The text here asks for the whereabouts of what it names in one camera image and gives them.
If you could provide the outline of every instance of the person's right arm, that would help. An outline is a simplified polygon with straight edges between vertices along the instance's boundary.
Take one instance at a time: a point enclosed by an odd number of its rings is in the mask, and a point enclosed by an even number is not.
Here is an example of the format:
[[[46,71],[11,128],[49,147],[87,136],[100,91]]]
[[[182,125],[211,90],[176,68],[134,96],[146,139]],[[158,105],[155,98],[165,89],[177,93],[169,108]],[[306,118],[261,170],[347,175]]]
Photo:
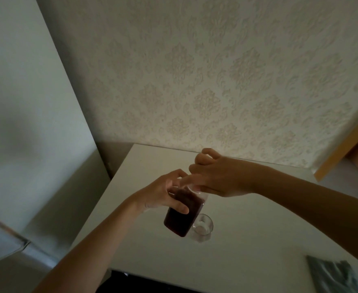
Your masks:
[[[205,148],[181,186],[223,197],[258,193],[286,207],[358,258],[358,199],[254,162]]]

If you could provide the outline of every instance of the floral wallpaper pattern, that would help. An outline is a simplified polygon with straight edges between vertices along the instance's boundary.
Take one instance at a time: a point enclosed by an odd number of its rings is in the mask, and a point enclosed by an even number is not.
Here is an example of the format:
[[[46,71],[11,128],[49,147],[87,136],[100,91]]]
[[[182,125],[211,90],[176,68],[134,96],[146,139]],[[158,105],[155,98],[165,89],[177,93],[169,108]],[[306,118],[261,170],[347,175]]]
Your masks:
[[[316,166],[358,119],[358,0],[38,0],[96,141]]]

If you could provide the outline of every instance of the person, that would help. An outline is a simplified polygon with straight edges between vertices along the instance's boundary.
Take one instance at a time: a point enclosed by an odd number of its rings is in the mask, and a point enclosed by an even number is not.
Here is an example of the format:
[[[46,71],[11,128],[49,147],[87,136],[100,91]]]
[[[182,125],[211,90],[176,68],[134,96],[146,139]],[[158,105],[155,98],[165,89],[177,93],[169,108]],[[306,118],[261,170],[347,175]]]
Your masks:
[[[36,287],[34,293],[92,293],[136,218],[149,208],[167,206],[189,212],[172,198],[177,187],[221,197],[258,193],[308,221],[358,259],[358,199],[295,178],[257,163],[221,156],[204,148],[190,165],[159,177],[129,196],[73,248]]]

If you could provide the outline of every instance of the person's left arm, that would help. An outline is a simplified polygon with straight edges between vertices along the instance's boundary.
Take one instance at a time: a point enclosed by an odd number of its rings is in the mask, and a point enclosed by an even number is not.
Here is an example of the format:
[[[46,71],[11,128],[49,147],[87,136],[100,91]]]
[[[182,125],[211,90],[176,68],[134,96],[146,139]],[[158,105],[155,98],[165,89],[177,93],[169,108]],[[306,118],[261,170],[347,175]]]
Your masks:
[[[159,177],[128,197],[73,248],[35,288],[33,293],[93,293],[97,290],[119,244],[135,219],[146,209],[168,206],[187,214],[189,209],[168,192],[179,186],[178,169]]]

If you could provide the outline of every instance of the hand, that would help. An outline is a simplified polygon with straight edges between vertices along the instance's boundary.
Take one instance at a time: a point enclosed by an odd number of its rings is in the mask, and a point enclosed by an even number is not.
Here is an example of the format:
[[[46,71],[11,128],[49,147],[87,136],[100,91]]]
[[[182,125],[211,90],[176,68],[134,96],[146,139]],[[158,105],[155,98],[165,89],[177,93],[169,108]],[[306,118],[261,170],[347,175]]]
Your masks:
[[[177,169],[166,175],[162,175],[147,187],[134,193],[131,198],[140,206],[141,211],[160,206],[171,207],[182,214],[188,214],[188,207],[172,198],[168,192],[175,193],[179,186],[179,177],[186,177],[187,174],[181,169]]]
[[[204,148],[190,165],[191,175],[183,177],[180,187],[193,184],[195,191],[230,197],[255,192],[256,185],[267,168],[260,164],[221,156]]]

